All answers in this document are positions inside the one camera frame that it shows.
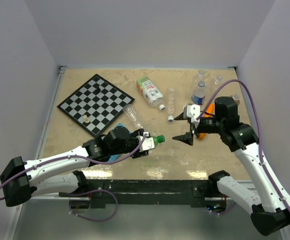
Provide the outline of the aluminium frame rail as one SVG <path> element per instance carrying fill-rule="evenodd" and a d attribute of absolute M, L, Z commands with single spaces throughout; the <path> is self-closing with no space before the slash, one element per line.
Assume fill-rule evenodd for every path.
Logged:
<path fill-rule="evenodd" d="M 59 68 L 58 68 L 58 75 L 57 75 L 57 78 L 56 78 L 56 85 L 55 85 L 55 88 L 53 90 L 51 102 L 50 102 L 50 105 L 49 105 L 49 108 L 48 108 L 48 111 L 47 111 L 46 120 L 45 120 L 45 122 L 43 124 L 42 135 L 40 137 L 40 141 L 43 141 L 45 139 L 45 134 L 47 132 L 49 121 L 50 121 L 52 113 L 53 113 L 53 108 L 54 108 L 55 102 L 57 101 L 58 91 L 59 91 L 59 88 L 61 86 L 61 82 L 62 82 L 62 79 L 63 79 L 63 76 L 65 74 L 66 69 L 67 69 L 66 65 L 60 65 Z"/>

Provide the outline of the clear bottle back row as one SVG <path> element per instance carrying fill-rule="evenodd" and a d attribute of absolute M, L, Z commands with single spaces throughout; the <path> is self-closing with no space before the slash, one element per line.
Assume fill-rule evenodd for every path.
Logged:
<path fill-rule="evenodd" d="M 199 70 L 198 73 L 193 77 L 192 79 L 192 85 L 194 87 L 204 87 L 205 86 L 205 77 L 206 77 L 206 71 Z"/>

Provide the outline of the juice bottle with white label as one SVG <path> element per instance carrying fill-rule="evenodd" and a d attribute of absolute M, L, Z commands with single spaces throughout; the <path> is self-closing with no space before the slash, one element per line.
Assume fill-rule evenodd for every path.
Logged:
<path fill-rule="evenodd" d="M 151 107 L 158 107 L 161 111 L 165 110 L 163 94 L 149 77 L 144 76 L 139 78 L 136 81 L 136 86 L 140 94 Z"/>

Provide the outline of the blue label water bottle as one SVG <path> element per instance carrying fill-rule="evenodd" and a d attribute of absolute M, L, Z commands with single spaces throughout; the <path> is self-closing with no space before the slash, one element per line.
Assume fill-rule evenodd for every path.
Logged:
<path fill-rule="evenodd" d="M 191 100 L 196 105 L 203 105 L 205 100 L 205 81 L 201 80 L 194 88 Z"/>

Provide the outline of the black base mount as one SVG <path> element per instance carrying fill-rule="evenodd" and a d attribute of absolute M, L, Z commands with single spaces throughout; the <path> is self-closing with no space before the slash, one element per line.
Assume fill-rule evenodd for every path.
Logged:
<path fill-rule="evenodd" d="M 211 198 L 224 198 L 212 189 L 208 180 L 126 180 L 126 179 L 89 179 L 89 188 L 94 193 L 70 196 L 60 193 L 61 198 L 70 198 L 72 208 L 103 209 L 115 204 L 107 190 L 117 198 L 120 205 L 185 205 L 203 208 Z"/>

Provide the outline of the orange plastic carrot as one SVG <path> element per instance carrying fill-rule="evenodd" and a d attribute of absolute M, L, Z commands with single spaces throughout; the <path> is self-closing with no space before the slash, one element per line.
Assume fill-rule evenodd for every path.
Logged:
<path fill-rule="evenodd" d="M 212 117 L 214 111 L 214 104 L 211 103 L 205 111 L 204 117 Z M 206 137 L 206 133 L 200 133 L 198 139 L 203 140 Z"/>

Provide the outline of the green plastic bottle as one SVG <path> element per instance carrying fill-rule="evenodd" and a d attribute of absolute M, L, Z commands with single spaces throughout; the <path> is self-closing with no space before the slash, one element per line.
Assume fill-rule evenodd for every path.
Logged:
<path fill-rule="evenodd" d="M 157 147 L 159 144 L 165 142 L 165 136 L 164 135 L 159 135 L 159 136 L 153 136 L 153 142 L 154 146 Z"/>

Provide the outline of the black white chessboard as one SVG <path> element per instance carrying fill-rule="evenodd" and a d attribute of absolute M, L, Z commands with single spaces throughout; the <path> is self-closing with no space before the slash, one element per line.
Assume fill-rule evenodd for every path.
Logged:
<path fill-rule="evenodd" d="M 57 108 L 91 136 L 100 136 L 122 113 L 123 107 L 134 98 L 98 74 L 92 76 Z M 85 123 L 83 115 L 90 119 Z"/>

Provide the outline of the cream chess piece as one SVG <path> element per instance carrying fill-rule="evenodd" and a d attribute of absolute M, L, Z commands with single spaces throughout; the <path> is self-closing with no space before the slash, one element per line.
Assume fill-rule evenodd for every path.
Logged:
<path fill-rule="evenodd" d="M 90 122 L 90 119 L 88 118 L 87 115 L 83 115 L 83 119 L 84 119 L 85 123 L 89 123 Z"/>

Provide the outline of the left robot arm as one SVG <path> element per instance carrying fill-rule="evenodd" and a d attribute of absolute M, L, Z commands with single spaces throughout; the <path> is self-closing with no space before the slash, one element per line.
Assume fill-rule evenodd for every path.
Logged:
<path fill-rule="evenodd" d="M 88 184 L 83 177 L 73 173 L 74 170 L 109 165 L 109 158 L 114 155 L 134 159 L 144 157 L 154 148 L 154 137 L 149 132 L 142 128 L 129 132 L 127 128 L 118 126 L 73 150 L 52 157 L 36 160 L 15 157 L 0 175 L 2 199 L 6 206 L 15 207 L 32 197 L 49 193 L 83 196 L 88 191 Z"/>

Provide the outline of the blue studded baseplate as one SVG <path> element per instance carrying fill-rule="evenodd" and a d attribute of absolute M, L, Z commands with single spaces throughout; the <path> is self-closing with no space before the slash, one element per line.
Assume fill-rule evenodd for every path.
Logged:
<path fill-rule="evenodd" d="M 124 141 L 129 136 L 130 131 L 122 124 L 118 124 L 114 129 L 108 132 L 103 138 L 110 149 L 110 157 L 108 162 L 114 162 L 120 156 L 118 154 L 112 154 L 114 150 L 118 150 L 118 147 L 122 146 L 121 141 Z"/>

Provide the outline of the orange tea bottle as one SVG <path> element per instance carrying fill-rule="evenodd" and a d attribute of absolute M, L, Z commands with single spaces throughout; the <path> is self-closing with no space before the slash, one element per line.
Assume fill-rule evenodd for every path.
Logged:
<path fill-rule="evenodd" d="M 230 97 L 234 100 L 234 102 L 235 102 L 237 105 L 240 104 L 240 95 L 239 95 L 238 93 L 235 93 L 235 94 L 231 95 Z"/>

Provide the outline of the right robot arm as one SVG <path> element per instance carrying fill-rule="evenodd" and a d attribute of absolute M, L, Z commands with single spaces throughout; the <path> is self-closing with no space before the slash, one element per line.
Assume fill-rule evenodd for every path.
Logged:
<path fill-rule="evenodd" d="M 186 105 L 176 121 L 186 120 L 190 129 L 173 140 L 193 145 L 193 137 L 199 134 L 219 134 L 222 142 L 239 159 L 252 180 L 257 192 L 239 184 L 225 171 L 211 174 L 208 192 L 232 198 L 249 215 L 254 227 L 263 236 L 268 236 L 290 225 L 290 195 L 284 190 L 272 171 L 254 129 L 240 122 L 238 105 L 228 96 L 215 100 L 215 114 L 199 117 L 200 106 Z"/>

